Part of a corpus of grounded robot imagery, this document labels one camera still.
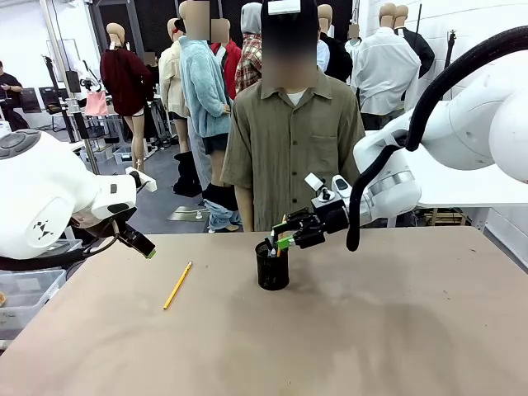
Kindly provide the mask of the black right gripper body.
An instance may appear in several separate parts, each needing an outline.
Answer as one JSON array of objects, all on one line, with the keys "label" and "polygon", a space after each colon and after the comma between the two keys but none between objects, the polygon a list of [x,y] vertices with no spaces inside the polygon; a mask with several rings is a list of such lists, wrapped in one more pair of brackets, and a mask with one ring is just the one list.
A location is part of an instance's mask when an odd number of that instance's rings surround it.
[{"label": "black right gripper body", "polygon": [[301,249],[311,248],[325,242],[325,235],[349,226],[348,213],[342,198],[336,196],[327,201],[312,199],[312,209],[304,208],[293,214],[296,226],[293,234],[295,245]]}]

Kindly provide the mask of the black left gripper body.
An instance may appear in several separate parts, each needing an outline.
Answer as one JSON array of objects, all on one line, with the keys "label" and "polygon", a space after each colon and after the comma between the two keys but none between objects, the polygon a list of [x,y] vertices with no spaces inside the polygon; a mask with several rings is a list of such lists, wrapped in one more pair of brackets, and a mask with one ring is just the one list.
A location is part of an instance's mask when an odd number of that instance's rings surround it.
[{"label": "black left gripper body", "polygon": [[129,237],[135,230],[127,222],[136,212],[129,205],[109,205],[102,207],[103,219],[98,219],[90,210],[81,210],[72,215],[69,224],[74,228],[85,229],[97,238]]}]

